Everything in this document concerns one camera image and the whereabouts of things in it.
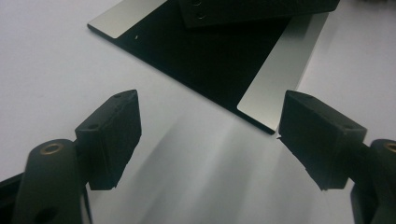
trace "black metal plate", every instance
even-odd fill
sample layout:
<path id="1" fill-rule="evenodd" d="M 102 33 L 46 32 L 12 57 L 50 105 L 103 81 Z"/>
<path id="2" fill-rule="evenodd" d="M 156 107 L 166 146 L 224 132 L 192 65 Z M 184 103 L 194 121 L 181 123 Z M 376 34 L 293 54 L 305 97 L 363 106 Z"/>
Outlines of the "black metal plate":
<path id="1" fill-rule="evenodd" d="M 262 21 L 329 12 L 339 0 L 178 0 L 186 27 Z"/>
<path id="2" fill-rule="evenodd" d="M 169 0 L 117 39 L 107 38 L 166 75 L 259 128 L 236 106 L 290 19 L 187 30 L 177 0 Z"/>

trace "brass insert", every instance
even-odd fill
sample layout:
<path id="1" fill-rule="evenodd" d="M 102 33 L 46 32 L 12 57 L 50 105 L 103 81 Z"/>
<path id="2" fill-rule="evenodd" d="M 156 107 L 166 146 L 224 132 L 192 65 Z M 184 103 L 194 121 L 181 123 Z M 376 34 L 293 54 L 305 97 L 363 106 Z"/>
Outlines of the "brass insert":
<path id="1" fill-rule="evenodd" d="M 396 153 L 396 144 L 395 143 L 386 143 L 385 148 L 387 148 L 389 151 Z"/>
<path id="2" fill-rule="evenodd" d="M 52 144 L 49 144 L 49 145 L 47 145 L 45 147 L 42 147 L 40 149 L 40 153 L 42 155 L 46 155 L 47 156 L 47 155 L 51 155 L 51 154 L 57 153 L 58 151 L 62 150 L 62 148 L 64 148 L 64 145 L 62 145 L 60 143 L 52 143 Z"/>

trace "white tabletop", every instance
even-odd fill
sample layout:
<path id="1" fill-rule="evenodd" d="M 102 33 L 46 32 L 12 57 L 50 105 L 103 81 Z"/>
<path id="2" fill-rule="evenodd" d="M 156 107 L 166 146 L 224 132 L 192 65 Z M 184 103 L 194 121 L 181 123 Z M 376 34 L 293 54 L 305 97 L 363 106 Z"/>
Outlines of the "white tabletop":
<path id="1" fill-rule="evenodd" d="M 0 180 L 136 89 L 143 135 L 119 185 L 90 191 L 94 223 L 353 223 L 353 183 L 321 192 L 275 135 L 88 30 L 118 2 L 0 2 Z M 366 127 L 366 144 L 396 139 L 395 36 L 396 2 L 341 1 L 298 89 Z"/>

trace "reflective metal surface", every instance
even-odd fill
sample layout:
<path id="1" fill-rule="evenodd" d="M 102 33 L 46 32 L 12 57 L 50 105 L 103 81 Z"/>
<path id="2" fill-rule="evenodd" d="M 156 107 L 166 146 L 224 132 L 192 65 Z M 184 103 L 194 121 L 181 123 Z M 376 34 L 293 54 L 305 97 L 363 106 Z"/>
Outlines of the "reflective metal surface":
<path id="1" fill-rule="evenodd" d="M 166 0 L 124 0 L 88 24 L 117 38 Z"/>
<path id="2" fill-rule="evenodd" d="M 286 90 L 295 90 L 328 13 L 294 17 L 253 79 L 237 108 L 276 130 Z"/>

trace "screw hole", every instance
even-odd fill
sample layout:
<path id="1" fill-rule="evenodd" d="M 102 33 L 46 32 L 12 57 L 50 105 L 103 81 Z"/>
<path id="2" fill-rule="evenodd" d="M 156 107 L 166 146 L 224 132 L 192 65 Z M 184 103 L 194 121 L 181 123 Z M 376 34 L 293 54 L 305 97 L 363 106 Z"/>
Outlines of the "screw hole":
<path id="1" fill-rule="evenodd" d="M 52 221 L 58 214 L 56 207 L 45 208 L 35 215 L 35 223 L 46 223 Z"/>
<path id="2" fill-rule="evenodd" d="M 50 154 L 60 151 L 63 147 L 64 147 L 64 145 L 59 144 L 59 143 L 50 144 L 50 145 L 47 145 L 47 146 L 41 148 L 40 153 L 43 155 L 50 155 Z"/>
<path id="3" fill-rule="evenodd" d="M 191 3 L 193 6 L 198 7 L 201 5 L 202 1 L 201 0 L 191 0 Z"/>
<path id="4" fill-rule="evenodd" d="M 197 17 L 198 20 L 202 20 L 202 19 L 204 19 L 206 17 L 206 15 L 204 13 L 202 13 L 202 12 L 198 12 L 196 14 L 196 17 Z"/>
<path id="5" fill-rule="evenodd" d="M 91 124 L 90 126 L 88 126 L 89 129 L 97 129 L 99 127 L 98 124 Z"/>

